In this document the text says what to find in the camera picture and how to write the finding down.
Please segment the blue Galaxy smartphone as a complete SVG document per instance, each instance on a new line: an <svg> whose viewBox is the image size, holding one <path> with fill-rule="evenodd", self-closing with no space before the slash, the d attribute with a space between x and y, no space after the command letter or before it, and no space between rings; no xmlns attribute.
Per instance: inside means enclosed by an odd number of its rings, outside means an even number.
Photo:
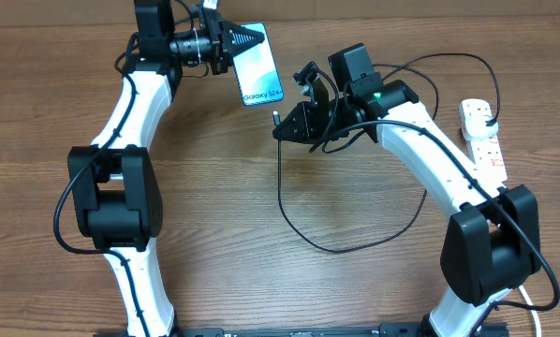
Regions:
<svg viewBox="0 0 560 337"><path fill-rule="evenodd" d="M256 106L283 100L284 91L265 25L253 22L243 24L243 27L264 36L262 43L234 58L235 75L243 103L245 106Z"/></svg>

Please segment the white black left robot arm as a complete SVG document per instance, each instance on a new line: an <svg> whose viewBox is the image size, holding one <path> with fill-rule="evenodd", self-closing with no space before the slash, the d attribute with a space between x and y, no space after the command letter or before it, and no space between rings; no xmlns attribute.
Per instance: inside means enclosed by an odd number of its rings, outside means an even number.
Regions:
<svg viewBox="0 0 560 337"><path fill-rule="evenodd" d="M137 1L134 9L138 29L114 62L120 98L92 143L68 154L53 235L69 253L107 260L125 306L124 336L178 336L157 257L164 212L150 148L185 68L224 74L268 40L262 24L229 22L213 1L187 9L185 32L168 1Z"/></svg>

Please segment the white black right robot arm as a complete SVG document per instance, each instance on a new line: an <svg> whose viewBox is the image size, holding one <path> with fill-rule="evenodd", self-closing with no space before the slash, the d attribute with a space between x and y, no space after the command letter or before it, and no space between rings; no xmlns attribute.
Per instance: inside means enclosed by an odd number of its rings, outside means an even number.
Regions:
<svg viewBox="0 0 560 337"><path fill-rule="evenodd" d="M419 323L383 323L382 336L505 336L488 316L539 271L553 277L540 250L538 202L525 186L507 188L480 169L438 128L418 95L381 75L364 45L309 63L295 73L303 101L274 120L274 138L322 149L361 135L398 157L447 219L440 267L447 289Z"/></svg>

